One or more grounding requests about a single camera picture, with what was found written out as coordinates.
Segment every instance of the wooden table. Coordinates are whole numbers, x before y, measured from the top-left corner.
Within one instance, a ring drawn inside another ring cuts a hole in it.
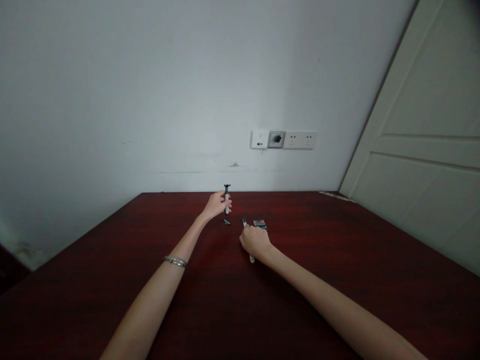
[[[0,297],[0,358],[96,359],[205,206],[143,193]],[[430,359],[480,359],[480,278],[360,205],[318,192],[232,193],[203,230],[149,358],[358,359],[239,243],[242,216]]]

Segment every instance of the silver bracelet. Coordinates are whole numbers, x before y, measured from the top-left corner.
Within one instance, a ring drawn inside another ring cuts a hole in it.
[[[170,264],[178,265],[181,268],[187,266],[187,262],[185,260],[182,260],[181,258],[175,256],[165,256],[162,260],[168,261]]]

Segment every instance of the forearm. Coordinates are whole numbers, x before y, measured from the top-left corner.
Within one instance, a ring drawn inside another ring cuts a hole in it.
[[[197,217],[170,255],[188,262],[208,221],[202,214]],[[184,271],[168,262],[160,265],[128,309],[101,359],[147,357]]]
[[[281,275],[364,359],[426,359],[391,327],[272,247],[260,259]]]

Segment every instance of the wrist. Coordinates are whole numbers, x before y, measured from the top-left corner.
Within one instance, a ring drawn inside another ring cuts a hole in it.
[[[206,223],[208,223],[210,220],[212,220],[212,217],[209,216],[209,215],[208,215],[207,213],[205,213],[204,211],[202,211],[202,212],[200,213],[200,215],[198,215],[198,216],[196,217],[196,220],[199,221],[199,222],[201,222],[201,223],[205,223],[205,224],[206,224]]]
[[[271,265],[275,263],[275,258],[279,252],[280,251],[275,246],[270,244],[264,251],[262,251],[259,260],[266,266],[271,267]]]

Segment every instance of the door panel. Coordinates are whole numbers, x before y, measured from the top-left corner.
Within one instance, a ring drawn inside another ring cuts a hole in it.
[[[420,0],[340,191],[480,275],[480,17]]]

